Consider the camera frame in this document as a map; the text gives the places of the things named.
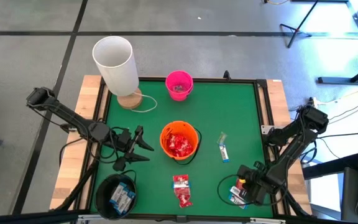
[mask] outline small pink bucket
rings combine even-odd
[[[173,100],[183,101],[193,90],[193,78],[185,71],[174,71],[168,75],[165,86]]]

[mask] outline orange bowl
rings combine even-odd
[[[171,150],[168,148],[169,134],[181,134],[186,137],[187,140],[189,140],[190,144],[193,146],[193,150],[191,151],[191,153],[189,153],[187,156],[182,157],[174,156]],[[184,121],[174,121],[167,124],[162,129],[160,135],[160,145],[166,155],[168,155],[169,157],[174,158],[178,161],[185,160],[195,153],[198,145],[198,134],[191,124]]]

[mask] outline black bucket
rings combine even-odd
[[[113,174],[107,177],[99,186],[98,191],[96,192],[96,209],[99,214],[108,220],[118,220],[127,216],[132,209],[134,209],[137,201],[137,192],[136,192],[136,173],[135,178],[132,180],[127,175],[124,175],[126,172],[134,172],[133,170],[127,170],[121,174]],[[128,211],[125,214],[118,214],[114,205],[110,202],[111,195],[116,190],[119,183],[122,182],[127,185],[128,190],[135,193],[135,198],[132,200],[129,205]]]

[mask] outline red candy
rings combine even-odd
[[[193,146],[189,140],[181,134],[170,134],[168,138],[168,148],[175,157],[183,157],[189,155]]]
[[[179,206],[181,208],[185,208],[187,206],[193,205],[189,201],[190,199],[190,188],[188,186],[189,176],[188,175],[174,175],[173,176],[173,183],[174,188],[173,192],[179,199],[180,203]],[[187,185],[187,187],[175,187],[176,185]]]

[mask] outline green felt surface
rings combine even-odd
[[[128,164],[126,170],[137,172],[137,205],[132,211],[159,215],[206,215],[226,217],[272,217],[269,206],[250,205],[242,210],[226,205],[218,198],[216,187],[225,176],[235,174],[241,164],[253,167],[255,161],[264,161],[260,127],[257,116],[254,87],[248,84],[195,83],[191,95],[182,102],[173,101],[164,82],[140,82],[143,94],[158,101],[156,109],[147,113],[135,113],[122,109],[115,96],[111,98],[107,124],[110,127],[144,127],[144,140],[155,151],[136,147],[135,153],[150,158],[148,162]],[[151,99],[144,98],[137,110],[153,107]],[[172,121],[190,123],[202,133],[200,150],[191,164],[181,166],[169,158],[160,147],[159,137],[163,127]],[[223,163],[216,141],[221,131],[227,134],[226,147],[230,162]],[[102,155],[112,149],[102,147]],[[93,195],[99,184],[115,173],[111,164],[99,164]],[[193,206],[179,207],[179,200],[172,189],[172,176],[188,174],[191,182]],[[228,198],[229,188],[235,177],[221,185],[221,195]],[[94,197],[91,212],[97,212]]]

